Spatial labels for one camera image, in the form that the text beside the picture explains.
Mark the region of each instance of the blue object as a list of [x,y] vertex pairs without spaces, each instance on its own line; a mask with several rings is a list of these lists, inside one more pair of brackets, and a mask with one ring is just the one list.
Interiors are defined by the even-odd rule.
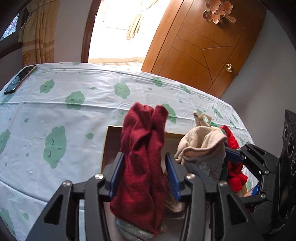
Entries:
[[253,196],[253,195],[256,195],[256,194],[258,194],[258,192],[259,192],[259,184],[257,184],[256,187],[253,189],[251,195],[252,195],[252,196]]
[[170,155],[167,153],[165,155],[165,165],[168,172],[168,178],[170,181],[170,186],[172,188],[173,196],[177,199],[177,201],[180,201],[181,199],[181,192],[180,192],[180,183],[177,176],[177,173],[174,168],[174,164],[177,165],[175,159],[172,161]]
[[118,164],[115,168],[114,174],[111,178],[110,181],[110,193],[109,193],[109,198],[112,200],[114,196],[116,196],[117,194],[117,190],[119,187],[119,183],[121,180],[121,177],[123,175],[123,171],[124,171],[124,154],[121,154],[119,157],[119,161]]
[[241,154],[234,149],[231,149],[229,147],[225,147],[226,152],[226,160],[229,160],[231,162],[244,162],[244,159],[242,158]]

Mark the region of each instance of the wall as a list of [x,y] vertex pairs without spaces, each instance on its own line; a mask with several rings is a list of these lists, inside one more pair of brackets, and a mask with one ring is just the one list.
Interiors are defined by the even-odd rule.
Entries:
[[233,106],[254,143],[280,156],[284,111],[296,112],[296,51],[267,12],[258,40],[221,99]]
[[82,41],[92,0],[61,0],[54,42],[55,62],[81,62]]
[[0,90],[7,82],[22,69],[22,49],[17,49],[14,52],[0,59]]

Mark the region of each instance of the red cloth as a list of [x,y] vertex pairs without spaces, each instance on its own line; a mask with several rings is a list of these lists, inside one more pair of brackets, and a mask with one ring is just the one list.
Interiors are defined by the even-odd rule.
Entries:
[[124,119],[121,151],[125,169],[110,203],[118,218],[157,235],[164,217],[166,185],[160,166],[168,111],[135,103]]
[[[220,128],[222,128],[226,133],[228,146],[232,149],[239,148],[239,144],[229,128],[227,126],[221,126]],[[227,182],[236,193],[242,190],[243,185],[245,185],[248,180],[248,177],[242,173],[242,168],[243,164],[241,162],[228,162]]]

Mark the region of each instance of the screw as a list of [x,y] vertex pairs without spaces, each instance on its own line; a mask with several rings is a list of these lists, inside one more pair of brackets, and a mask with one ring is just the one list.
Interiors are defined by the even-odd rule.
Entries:
[[101,179],[104,178],[104,175],[101,174],[101,173],[98,173],[98,174],[95,174],[94,178],[97,179],[97,180],[101,180]]
[[70,186],[71,185],[71,182],[70,181],[64,181],[63,182],[63,186],[66,188],[66,187],[68,187],[68,186]]
[[193,173],[188,173],[186,175],[186,178],[189,179],[189,180],[193,180],[195,178],[195,175]]
[[225,182],[225,181],[220,181],[220,182],[219,182],[219,185],[220,185],[221,187],[226,187],[226,186],[227,186],[227,182]]

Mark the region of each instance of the door knob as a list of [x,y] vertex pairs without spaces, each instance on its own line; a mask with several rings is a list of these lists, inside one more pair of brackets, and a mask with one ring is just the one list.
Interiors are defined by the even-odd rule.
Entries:
[[226,70],[227,70],[228,72],[232,72],[233,69],[234,69],[232,64],[226,64],[226,65],[225,65],[225,68],[226,68]]

